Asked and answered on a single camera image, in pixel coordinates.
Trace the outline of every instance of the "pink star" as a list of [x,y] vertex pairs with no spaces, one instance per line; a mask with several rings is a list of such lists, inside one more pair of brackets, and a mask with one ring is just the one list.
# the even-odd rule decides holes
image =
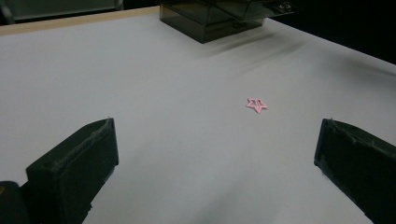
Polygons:
[[247,100],[248,100],[247,107],[255,109],[258,114],[260,114],[260,112],[262,112],[263,109],[267,108],[267,105],[265,105],[260,99],[248,98]]

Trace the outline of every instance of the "white surface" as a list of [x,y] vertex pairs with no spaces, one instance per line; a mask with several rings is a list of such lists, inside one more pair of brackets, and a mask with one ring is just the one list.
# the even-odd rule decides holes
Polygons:
[[395,65],[275,21],[201,45],[158,15],[0,36],[0,51],[1,180],[116,121],[120,165],[85,224],[371,223],[314,154],[325,118],[396,145]]

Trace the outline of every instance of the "wooden table edge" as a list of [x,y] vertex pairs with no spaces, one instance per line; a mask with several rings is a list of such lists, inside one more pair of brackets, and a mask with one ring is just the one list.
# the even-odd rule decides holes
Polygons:
[[65,18],[51,21],[35,21],[21,24],[13,24],[0,26],[0,35],[15,35],[21,33],[28,33],[40,30],[48,30],[66,26],[74,26],[84,23],[98,22],[98,21],[112,21],[128,17],[146,15],[151,13],[158,13],[159,7],[143,7],[137,9],[107,12],[101,14],[93,14],[88,16],[79,16],[73,18]]

